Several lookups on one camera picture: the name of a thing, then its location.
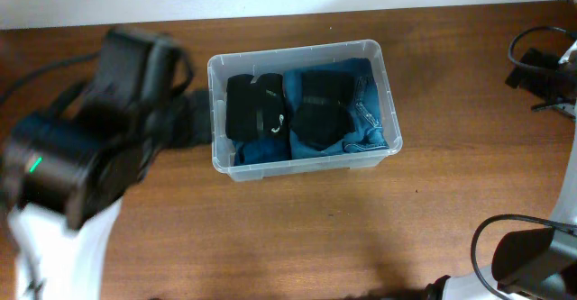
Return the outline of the large black garment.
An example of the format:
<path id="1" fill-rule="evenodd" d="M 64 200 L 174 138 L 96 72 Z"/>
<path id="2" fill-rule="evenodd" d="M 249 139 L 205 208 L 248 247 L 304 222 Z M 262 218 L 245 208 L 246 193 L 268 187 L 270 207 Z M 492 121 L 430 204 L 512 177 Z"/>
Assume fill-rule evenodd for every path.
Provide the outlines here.
<path id="1" fill-rule="evenodd" d="M 287 133 L 288 114 L 283 77 L 265 73 L 258 77 L 241 74 L 227 80 L 226 136 L 249 142 L 278 138 Z"/>

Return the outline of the dark blue taped knit garment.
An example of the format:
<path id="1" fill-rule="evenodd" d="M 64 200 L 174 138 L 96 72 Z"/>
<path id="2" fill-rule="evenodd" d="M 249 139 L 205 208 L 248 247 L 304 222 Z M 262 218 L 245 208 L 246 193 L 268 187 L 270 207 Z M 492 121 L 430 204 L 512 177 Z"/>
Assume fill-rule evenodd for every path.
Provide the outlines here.
<path id="1" fill-rule="evenodd" d="M 257 141 L 235 141 L 234 165 L 254 165 L 291 159 L 289 143 L 275 138 Z"/>

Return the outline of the medium blue jeans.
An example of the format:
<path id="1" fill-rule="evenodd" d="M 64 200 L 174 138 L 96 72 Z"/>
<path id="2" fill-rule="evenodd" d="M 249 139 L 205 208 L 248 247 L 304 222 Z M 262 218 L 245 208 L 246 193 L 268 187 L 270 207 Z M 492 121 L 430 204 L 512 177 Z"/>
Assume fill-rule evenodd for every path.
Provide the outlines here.
<path id="1" fill-rule="evenodd" d="M 309 70 L 346 72 L 354 77 L 353 101 L 348 111 L 353 118 L 355 131 L 346 134 L 336 144 L 325 150 L 315 150 L 298 140 L 290 125 L 302 99 L 301 74 Z M 294 159 L 335 156 L 374 150 L 386 150 L 389 145 L 384 138 L 380 118 L 379 93 L 368 59 L 345 59 L 342 61 L 295 68 L 284 73 L 283 88 L 287 102 L 289 120 L 289 143 Z"/>

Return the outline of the small black garment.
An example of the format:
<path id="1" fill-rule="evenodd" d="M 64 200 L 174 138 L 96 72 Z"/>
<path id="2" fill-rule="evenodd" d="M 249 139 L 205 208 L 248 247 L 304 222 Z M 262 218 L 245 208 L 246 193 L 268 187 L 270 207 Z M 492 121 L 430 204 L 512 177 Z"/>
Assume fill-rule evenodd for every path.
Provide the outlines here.
<path id="1" fill-rule="evenodd" d="M 290 125 L 298 140 L 325 150 L 355 131 L 348 107 L 354 77 L 346 72 L 309 70 L 301 74 L 302 99 Z"/>

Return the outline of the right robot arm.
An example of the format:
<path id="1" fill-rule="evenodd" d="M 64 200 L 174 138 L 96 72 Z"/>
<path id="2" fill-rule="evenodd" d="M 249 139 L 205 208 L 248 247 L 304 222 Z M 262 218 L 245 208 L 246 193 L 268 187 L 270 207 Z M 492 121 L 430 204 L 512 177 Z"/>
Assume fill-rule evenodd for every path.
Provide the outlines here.
<path id="1" fill-rule="evenodd" d="M 576 39 L 554 67 L 543 63 L 526 64 L 513 56 L 522 35 L 509 45 L 508 58 L 526 75 L 544 77 L 544 91 L 539 95 L 544 104 L 532 106 L 533 111 L 557 107 L 575 118 L 572 152 L 564 175 L 563 186 L 551 220 L 521 214 L 499 214 L 483 221 L 472 236 L 470 258 L 473 273 L 461 277 L 444 276 L 429 284 L 421 299 L 576 299 Z M 510 232 L 499 242 L 492 263 L 480 269 L 477 242 L 481 232 L 498 221 L 521 221 L 546 228 Z"/>

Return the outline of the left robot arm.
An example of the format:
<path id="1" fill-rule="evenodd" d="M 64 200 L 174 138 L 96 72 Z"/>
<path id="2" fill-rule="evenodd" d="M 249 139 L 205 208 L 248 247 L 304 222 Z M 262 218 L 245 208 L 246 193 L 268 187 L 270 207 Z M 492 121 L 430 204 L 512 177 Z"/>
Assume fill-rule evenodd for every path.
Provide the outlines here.
<path id="1" fill-rule="evenodd" d="M 95 75 L 19 121 L 1 156 L 19 299 L 97 299 L 125 192 L 163 150 L 212 140 L 209 94 L 172 38 L 113 28 Z"/>

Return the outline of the clear plastic storage bin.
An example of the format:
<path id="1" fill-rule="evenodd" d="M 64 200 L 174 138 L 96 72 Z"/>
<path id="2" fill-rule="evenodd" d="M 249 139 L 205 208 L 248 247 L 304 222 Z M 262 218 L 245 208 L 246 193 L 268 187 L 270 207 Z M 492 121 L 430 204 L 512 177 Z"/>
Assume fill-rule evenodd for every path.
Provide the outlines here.
<path id="1" fill-rule="evenodd" d="M 384 139 L 389 145 L 387 150 L 247 166 L 234 165 L 235 148 L 225 134 L 226 87 L 229 77 L 238 74 L 259 76 L 263 73 L 282 73 L 292 68 L 328 64 L 349 58 L 366 58 L 371 62 L 373 77 L 378 88 Z M 213 138 L 212 163 L 218 172 L 228 175 L 234 181 L 258 180 L 264 177 L 334 168 L 372 168 L 388 156 L 399 153 L 403 146 L 382 49 L 374 40 L 217 54 L 207 62 L 207 75 Z"/>

